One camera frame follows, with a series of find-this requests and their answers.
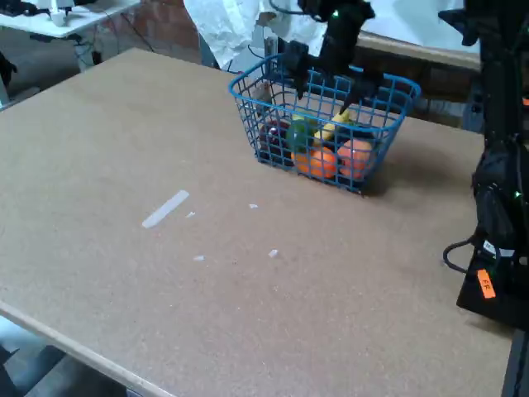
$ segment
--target plastic fruit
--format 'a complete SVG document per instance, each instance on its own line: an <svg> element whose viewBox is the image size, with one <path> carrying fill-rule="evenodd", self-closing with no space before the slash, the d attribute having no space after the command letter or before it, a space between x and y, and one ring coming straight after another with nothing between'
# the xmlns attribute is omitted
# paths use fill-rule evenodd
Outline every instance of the plastic fruit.
<svg viewBox="0 0 529 397"><path fill-rule="evenodd" d="M345 110L343 113L337 113L333 118L333 122L341 122L341 123L348 123L349 121L349 110ZM332 137L334 136L334 131L336 129L336 125L332 122L328 122L321 131L316 132L316 139L314 141L314 145L321 145L322 141L330 141L332 140Z"/></svg>
<svg viewBox="0 0 529 397"><path fill-rule="evenodd" d="M338 150L338 158L342 163L340 173L350 178L352 170L353 179L361 179L365 170L373 165L372 154L373 145L371 143L360 139L347 141Z"/></svg>
<svg viewBox="0 0 529 397"><path fill-rule="evenodd" d="M336 156L326 147L307 153L292 153L296 169L302 174L331 178L336 174Z"/></svg>
<svg viewBox="0 0 529 397"><path fill-rule="evenodd" d="M260 158L263 160L272 160L274 163L280 163L291 167L290 150L285 140L287 130L290 124L277 120L266 122L259 130Z"/></svg>
<svg viewBox="0 0 529 397"><path fill-rule="evenodd" d="M305 120L293 120L287 131L287 144L291 151L306 153L314 141L316 128Z"/></svg>

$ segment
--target orange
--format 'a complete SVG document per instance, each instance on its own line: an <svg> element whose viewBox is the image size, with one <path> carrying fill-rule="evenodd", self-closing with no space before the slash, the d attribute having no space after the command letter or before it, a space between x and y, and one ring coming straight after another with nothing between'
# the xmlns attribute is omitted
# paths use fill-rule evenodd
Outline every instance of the orange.
<svg viewBox="0 0 529 397"><path fill-rule="evenodd" d="M311 154L296 153L290 155L296 168L302 174L318 178L331 178L336 174L336 156L328 148L323 147L311 151Z"/></svg>
<svg viewBox="0 0 529 397"><path fill-rule="evenodd" d="M370 161L372 153L373 146L367 141L353 139L352 144L351 141L347 141L338 150L338 158L344 165L340 168L340 172L350 178L352 171L354 179L361 179L365 169L373 164L373 161Z"/></svg>

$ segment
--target blue wire basket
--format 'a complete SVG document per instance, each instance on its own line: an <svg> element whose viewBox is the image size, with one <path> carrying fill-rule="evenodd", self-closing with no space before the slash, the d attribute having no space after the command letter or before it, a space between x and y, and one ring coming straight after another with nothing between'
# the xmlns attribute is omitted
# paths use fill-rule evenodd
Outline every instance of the blue wire basket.
<svg viewBox="0 0 529 397"><path fill-rule="evenodd" d="M391 74L373 98L362 98L338 115L354 81L309 70L299 99L282 55L260 61L236 77L236 99L258 161L359 192L382 164L407 112L421 94L418 84ZM362 69L351 67L354 71Z"/></svg>

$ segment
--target wooden table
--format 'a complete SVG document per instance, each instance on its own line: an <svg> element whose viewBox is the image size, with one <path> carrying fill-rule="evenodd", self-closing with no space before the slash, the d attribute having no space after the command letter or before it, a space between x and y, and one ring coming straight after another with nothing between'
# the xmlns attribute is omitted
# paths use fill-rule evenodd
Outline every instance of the wooden table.
<svg viewBox="0 0 529 397"><path fill-rule="evenodd" d="M0 114L0 313L145 397L499 395L441 265L481 138L408 119L361 198L255 161L230 79L133 50Z"/></svg>
<svg viewBox="0 0 529 397"><path fill-rule="evenodd" d="M358 45L364 48L403 55L419 60L428 60L443 65L457 66L463 69L479 70L480 68L478 54L423 47L365 31L360 33Z"/></svg>

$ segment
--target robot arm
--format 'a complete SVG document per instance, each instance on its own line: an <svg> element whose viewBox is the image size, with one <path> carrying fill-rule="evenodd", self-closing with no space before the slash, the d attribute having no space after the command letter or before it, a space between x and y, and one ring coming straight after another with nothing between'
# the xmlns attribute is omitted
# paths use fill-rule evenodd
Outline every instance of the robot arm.
<svg viewBox="0 0 529 397"><path fill-rule="evenodd" d="M284 62L300 97L309 68L328 81L336 74L355 79L342 111L358 97L373 96L382 76L354 74L349 69L364 22L374 12L364 0L298 0L301 12L270 4L276 11L304 13L327 22L322 51L308 54L302 43L288 43ZM484 153L472 177L478 225L474 234L449 246L444 258L465 273L457 304L501 323L529 331L529 153L522 142L522 44L529 28L529 2L465 0L465 8L440 12L439 17L463 35L464 45L480 40L484 91ZM448 260L449 252L465 243L474 245L468 270Z"/></svg>

